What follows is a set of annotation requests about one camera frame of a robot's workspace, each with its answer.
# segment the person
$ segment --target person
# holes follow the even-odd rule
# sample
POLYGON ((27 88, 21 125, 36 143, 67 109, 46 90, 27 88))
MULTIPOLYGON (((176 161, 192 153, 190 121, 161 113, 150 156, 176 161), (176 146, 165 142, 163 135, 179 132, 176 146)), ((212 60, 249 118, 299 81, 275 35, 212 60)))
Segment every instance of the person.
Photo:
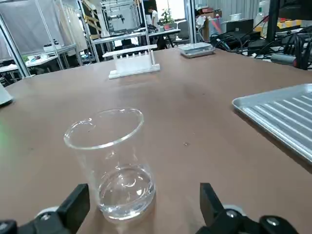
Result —
POLYGON ((155 26, 156 28, 159 27, 159 25, 157 24, 159 22, 158 19, 158 13, 156 10, 154 10, 151 6, 148 8, 148 12, 152 13, 152 26, 155 26))

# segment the wall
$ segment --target wall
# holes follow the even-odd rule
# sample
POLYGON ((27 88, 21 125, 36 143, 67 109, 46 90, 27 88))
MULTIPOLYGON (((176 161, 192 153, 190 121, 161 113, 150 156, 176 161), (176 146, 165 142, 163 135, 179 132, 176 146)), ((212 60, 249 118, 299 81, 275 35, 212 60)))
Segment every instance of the wall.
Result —
POLYGON ((242 13, 242 18, 254 19, 260 0, 195 0, 195 4, 221 9, 224 20, 230 20, 232 14, 242 13))

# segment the beaker rim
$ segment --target beaker rim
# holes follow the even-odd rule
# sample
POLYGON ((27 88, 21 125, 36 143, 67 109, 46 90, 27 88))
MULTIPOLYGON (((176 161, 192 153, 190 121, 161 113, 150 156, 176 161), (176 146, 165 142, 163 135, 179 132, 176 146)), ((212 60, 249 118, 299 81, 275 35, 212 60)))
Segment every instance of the beaker rim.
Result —
POLYGON ((136 134, 136 132, 138 132, 140 130, 140 128, 142 127, 144 123, 144 116, 143 116, 143 113, 138 110, 138 109, 135 109, 135 108, 114 108, 114 109, 108 109, 108 110, 104 110, 104 111, 100 111, 100 112, 96 112, 94 114, 92 114, 89 118, 86 118, 84 120, 81 120, 81 121, 77 121, 75 123, 73 123, 68 129, 67 131, 65 132, 64 134, 64 142, 65 144, 69 147, 69 148, 72 148, 72 149, 76 149, 76 150, 96 150, 96 149, 103 149, 103 148, 107 148, 107 147, 110 147, 112 145, 116 145, 118 143, 121 143, 129 138, 131 138, 134 134, 136 134), (93 117, 96 117, 100 114, 103 114, 103 113, 111 113, 111 112, 125 112, 125 111, 130 111, 130 112, 134 112, 137 114, 138 116, 138 125, 136 128, 134 128, 131 132, 127 133, 125 136, 123 137, 120 137, 116 140, 112 140, 110 142, 106 142, 104 144, 100 144, 100 145, 95 145, 95 146, 88 146, 88 147, 83 147, 83 146, 77 146, 75 144, 72 143, 71 141, 71 134, 74 132, 73 130, 79 126, 80 124, 83 124, 85 123, 86 121, 90 121, 92 120, 93 117))

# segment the glass beaker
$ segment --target glass beaker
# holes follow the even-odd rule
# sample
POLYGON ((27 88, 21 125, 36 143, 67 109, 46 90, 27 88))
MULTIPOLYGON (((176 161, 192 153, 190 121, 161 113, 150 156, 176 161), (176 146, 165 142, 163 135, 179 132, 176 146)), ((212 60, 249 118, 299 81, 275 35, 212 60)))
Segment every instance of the glass beaker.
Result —
POLYGON ((137 109, 112 109, 74 123, 64 134, 98 207, 112 222, 139 216, 155 196, 152 173, 141 153, 143 123, 137 109))

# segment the computer monitor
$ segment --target computer monitor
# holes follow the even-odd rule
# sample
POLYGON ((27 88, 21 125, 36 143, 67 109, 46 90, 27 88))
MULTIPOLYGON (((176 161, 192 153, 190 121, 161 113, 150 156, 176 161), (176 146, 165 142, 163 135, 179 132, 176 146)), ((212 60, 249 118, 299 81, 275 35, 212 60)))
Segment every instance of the computer monitor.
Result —
POLYGON ((280 5, 279 17, 281 18, 312 20, 312 0, 281 0, 280 5))
POLYGON ((268 20, 267 41, 275 40, 277 20, 312 20, 312 0, 271 0, 268 20))

